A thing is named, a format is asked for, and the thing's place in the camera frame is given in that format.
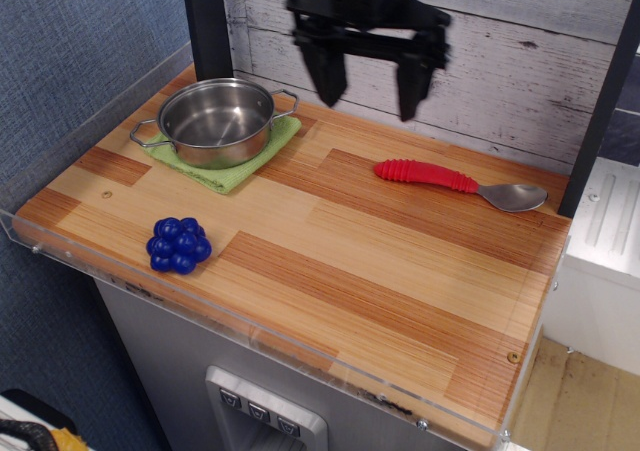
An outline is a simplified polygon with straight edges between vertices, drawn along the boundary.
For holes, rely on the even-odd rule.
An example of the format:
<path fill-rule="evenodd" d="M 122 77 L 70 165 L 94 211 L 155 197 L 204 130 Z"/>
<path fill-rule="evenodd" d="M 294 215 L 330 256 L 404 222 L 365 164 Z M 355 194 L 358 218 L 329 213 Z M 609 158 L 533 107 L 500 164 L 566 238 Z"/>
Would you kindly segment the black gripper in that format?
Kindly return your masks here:
<path fill-rule="evenodd" d="M 434 71 L 446 67 L 451 17 L 419 0 L 286 0 L 286 9 L 294 15 L 294 43 L 328 107 L 346 91 L 346 55 L 398 63 L 402 122 L 415 117 Z"/>

